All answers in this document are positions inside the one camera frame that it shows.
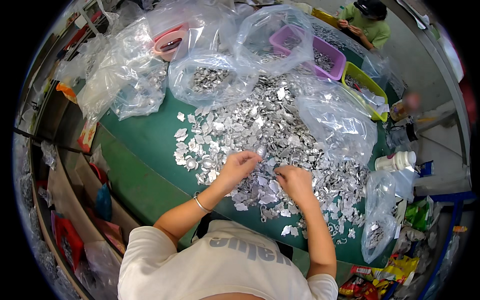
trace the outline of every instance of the metal frame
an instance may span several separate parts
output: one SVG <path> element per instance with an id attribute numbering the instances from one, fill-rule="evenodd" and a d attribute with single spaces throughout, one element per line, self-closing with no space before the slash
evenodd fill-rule
<path id="1" fill-rule="evenodd" d="M 460 135 L 460 143 L 462 147 L 463 164 L 470 168 L 470 125 L 468 123 L 467 109 L 463 100 L 462 92 L 456 80 L 450 62 L 447 59 L 442 47 L 436 41 L 430 29 L 421 30 L 417 26 L 417 22 L 401 5 L 395 0 L 382 0 L 382 2 L 410 29 L 417 37 L 420 43 L 425 47 L 428 54 L 438 67 L 448 90 L 455 104 L 456 113 L 458 115 L 458 131 Z"/>

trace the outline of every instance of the white plastic bottle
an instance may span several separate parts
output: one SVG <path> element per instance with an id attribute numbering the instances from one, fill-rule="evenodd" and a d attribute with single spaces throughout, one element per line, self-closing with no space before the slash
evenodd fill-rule
<path id="1" fill-rule="evenodd" d="M 379 157 L 375 160 L 375 170 L 401 171 L 411 166 L 417 161 L 417 156 L 413 151 L 400 151 L 387 156 Z"/>

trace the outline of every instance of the red packaging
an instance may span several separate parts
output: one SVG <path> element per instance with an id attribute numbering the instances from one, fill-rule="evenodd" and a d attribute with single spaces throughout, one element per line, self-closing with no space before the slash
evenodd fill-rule
<path id="1" fill-rule="evenodd" d="M 66 241 L 68 242 L 72 250 L 71 261 L 65 254 L 65 251 L 63 250 L 62 237 L 66 239 Z M 78 235 L 77 231 L 75 230 L 75 227 L 73 227 L 73 224 L 71 223 L 71 221 L 69 219 L 59 217 L 56 214 L 55 214 L 55 242 L 57 243 L 57 247 L 59 248 L 60 253 L 63 255 L 63 258 L 65 258 L 65 260 L 68 263 L 72 264 L 73 271 L 75 271 L 84 253 L 84 242 Z"/>

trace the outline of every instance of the person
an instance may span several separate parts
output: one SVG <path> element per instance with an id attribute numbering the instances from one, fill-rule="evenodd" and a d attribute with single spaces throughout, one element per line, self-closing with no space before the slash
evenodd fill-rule
<path id="1" fill-rule="evenodd" d="M 391 34 L 386 17 L 387 7 L 380 0 L 358 0 L 342 10 L 337 26 L 367 50 L 381 48 Z"/>
<path id="2" fill-rule="evenodd" d="M 229 155 L 212 185 L 198 196 L 164 213 L 153 227 L 132 230 L 120 267 L 118 298 L 336 299 L 335 247 L 312 192 L 311 173 L 301 168 L 283 166 L 275 172 L 305 216 L 310 254 L 306 279 L 273 240 L 233 221 L 211 221 L 203 237 L 177 253 L 179 239 L 261 161 L 250 151 Z"/>

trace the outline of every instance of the pink plastic basket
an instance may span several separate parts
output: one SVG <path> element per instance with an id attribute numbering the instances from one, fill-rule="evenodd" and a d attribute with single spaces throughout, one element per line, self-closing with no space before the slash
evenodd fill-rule
<path id="1" fill-rule="evenodd" d="M 294 30 L 292 30 L 293 27 L 295 27 L 296 30 L 302 33 L 304 32 L 304 30 L 298 26 L 285 25 L 268 39 L 270 44 L 272 44 L 275 52 L 283 53 L 287 56 L 290 55 L 292 51 L 288 50 L 282 45 L 289 36 L 295 36 Z M 345 63 L 347 62 L 347 58 L 345 57 L 345 55 L 343 55 L 342 52 L 338 51 L 336 48 L 334 48 L 318 36 L 313 36 L 313 47 L 315 47 L 319 52 L 328 55 L 334 63 L 334 66 L 331 69 L 330 73 L 327 73 L 325 70 L 318 67 L 312 62 L 306 62 L 304 63 L 304 65 L 311 70 L 315 70 L 315 73 L 318 77 L 330 78 L 332 80 L 340 80 L 342 78 L 343 70 L 345 69 Z"/>

